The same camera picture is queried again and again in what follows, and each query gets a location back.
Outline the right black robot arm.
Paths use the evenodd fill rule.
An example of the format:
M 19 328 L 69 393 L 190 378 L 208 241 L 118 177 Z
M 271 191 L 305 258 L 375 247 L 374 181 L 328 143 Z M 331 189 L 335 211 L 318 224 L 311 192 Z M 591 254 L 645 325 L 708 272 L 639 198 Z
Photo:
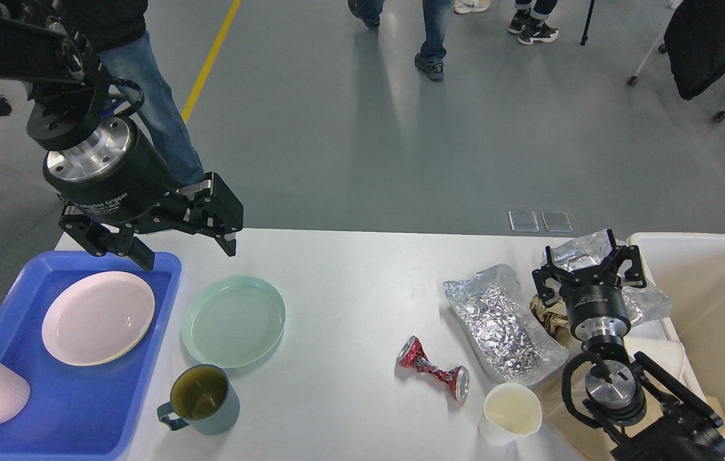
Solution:
M 567 329 L 580 353 L 562 371 L 567 411 L 585 426 L 602 429 L 616 444 L 616 460 L 722 460 L 722 418 L 643 352 L 627 353 L 631 332 L 623 287 L 647 286 L 637 245 L 618 244 L 598 264 L 565 270 L 544 249 L 532 272 L 546 306 L 565 303 Z

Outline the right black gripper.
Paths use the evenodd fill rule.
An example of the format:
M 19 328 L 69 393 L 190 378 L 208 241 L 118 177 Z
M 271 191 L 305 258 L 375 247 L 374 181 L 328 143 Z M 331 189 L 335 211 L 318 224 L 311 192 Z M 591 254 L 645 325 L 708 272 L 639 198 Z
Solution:
M 569 278 L 555 265 L 552 248 L 544 249 L 545 262 L 532 272 L 536 294 L 545 307 L 564 300 L 570 333 L 576 339 L 597 336 L 624 337 L 631 330 L 621 287 L 648 286 L 637 245 L 618 244 L 612 229 L 606 229 L 610 251 L 589 280 Z

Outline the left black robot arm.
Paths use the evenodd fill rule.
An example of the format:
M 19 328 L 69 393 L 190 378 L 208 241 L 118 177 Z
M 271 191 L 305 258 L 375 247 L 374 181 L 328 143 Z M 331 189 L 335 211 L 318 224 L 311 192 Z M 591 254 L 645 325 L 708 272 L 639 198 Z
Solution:
M 154 252 L 141 234 L 170 229 L 204 234 L 230 256 L 243 228 L 243 204 L 208 172 L 180 186 L 112 85 L 137 90 L 113 77 L 85 37 L 70 29 L 52 6 L 0 2 L 0 79 L 31 85 L 35 107 L 27 134 L 47 152 L 43 175 L 65 201 L 59 227 L 95 256 L 129 257 L 146 270 Z

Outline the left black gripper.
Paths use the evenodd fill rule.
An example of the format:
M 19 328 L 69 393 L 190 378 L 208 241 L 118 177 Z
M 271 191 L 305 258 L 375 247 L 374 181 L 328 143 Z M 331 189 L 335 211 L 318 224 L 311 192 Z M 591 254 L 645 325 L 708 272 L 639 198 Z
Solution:
M 73 148 L 47 153 L 44 178 L 67 204 L 61 229 L 87 253 L 128 257 L 154 268 L 154 251 L 127 223 L 139 219 L 139 233 L 175 230 L 215 239 L 230 257 L 243 228 L 243 204 L 222 178 L 204 174 L 179 187 L 149 138 L 129 117 L 106 117 Z M 107 225 L 124 225 L 113 232 Z

